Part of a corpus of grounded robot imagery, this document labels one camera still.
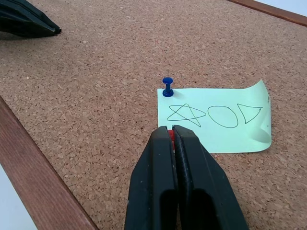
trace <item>sticky note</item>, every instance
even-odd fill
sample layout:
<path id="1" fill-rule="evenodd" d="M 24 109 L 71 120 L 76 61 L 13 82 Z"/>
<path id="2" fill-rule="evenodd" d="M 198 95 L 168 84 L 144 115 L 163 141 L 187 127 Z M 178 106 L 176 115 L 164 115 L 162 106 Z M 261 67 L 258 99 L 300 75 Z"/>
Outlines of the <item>sticky note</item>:
<path id="1" fill-rule="evenodd" d="M 246 89 L 158 89 L 158 125 L 191 129 L 209 153 L 258 152 L 272 143 L 271 99 L 259 81 Z"/>

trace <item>red tip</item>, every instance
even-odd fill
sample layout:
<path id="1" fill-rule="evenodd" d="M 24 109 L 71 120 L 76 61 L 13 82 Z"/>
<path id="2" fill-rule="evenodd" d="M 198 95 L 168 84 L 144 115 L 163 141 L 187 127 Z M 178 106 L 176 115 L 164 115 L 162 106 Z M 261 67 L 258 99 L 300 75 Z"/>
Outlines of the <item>red tip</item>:
<path id="1" fill-rule="evenodd" d="M 169 137 L 170 137 L 171 140 L 172 140 L 173 150 L 175 150 L 175 145 L 174 145 L 174 140 L 175 140 L 174 131 L 173 131 L 173 130 L 168 130 L 168 134 L 169 134 Z"/>

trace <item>blue push pin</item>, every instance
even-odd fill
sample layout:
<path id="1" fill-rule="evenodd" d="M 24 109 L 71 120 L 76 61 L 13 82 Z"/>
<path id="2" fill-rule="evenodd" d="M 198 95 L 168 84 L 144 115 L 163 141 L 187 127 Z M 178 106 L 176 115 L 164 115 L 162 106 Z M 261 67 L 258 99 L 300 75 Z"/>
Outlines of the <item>blue push pin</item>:
<path id="1" fill-rule="evenodd" d="M 174 95 L 174 91 L 171 89 L 171 83 L 173 79 L 170 77 L 163 78 L 162 82 L 166 85 L 166 89 L 163 90 L 162 94 L 164 97 L 171 97 Z"/>

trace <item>black plastic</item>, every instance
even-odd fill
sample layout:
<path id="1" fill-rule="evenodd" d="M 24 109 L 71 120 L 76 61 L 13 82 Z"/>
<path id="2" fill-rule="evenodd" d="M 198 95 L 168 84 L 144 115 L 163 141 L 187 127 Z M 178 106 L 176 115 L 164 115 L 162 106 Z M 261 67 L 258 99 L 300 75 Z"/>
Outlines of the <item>black plastic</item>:
<path id="1" fill-rule="evenodd" d="M 248 230 L 223 169 L 193 131 L 155 130 L 130 182 L 125 230 L 174 230 L 179 204 L 182 230 Z"/>
<path id="2" fill-rule="evenodd" d="M 26 0 L 0 0 L 0 31 L 36 38 L 59 34 L 61 29 Z"/>

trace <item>white surface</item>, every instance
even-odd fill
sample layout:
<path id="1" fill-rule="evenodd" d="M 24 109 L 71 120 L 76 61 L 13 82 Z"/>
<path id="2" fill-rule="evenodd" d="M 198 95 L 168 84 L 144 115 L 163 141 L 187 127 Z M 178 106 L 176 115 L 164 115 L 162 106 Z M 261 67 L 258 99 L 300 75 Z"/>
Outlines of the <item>white surface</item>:
<path id="1" fill-rule="evenodd" d="M 255 1 L 307 17 L 307 0 L 255 0 Z"/>
<path id="2" fill-rule="evenodd" d="M 1 164 L 0 230 L 37 230 Z"/>

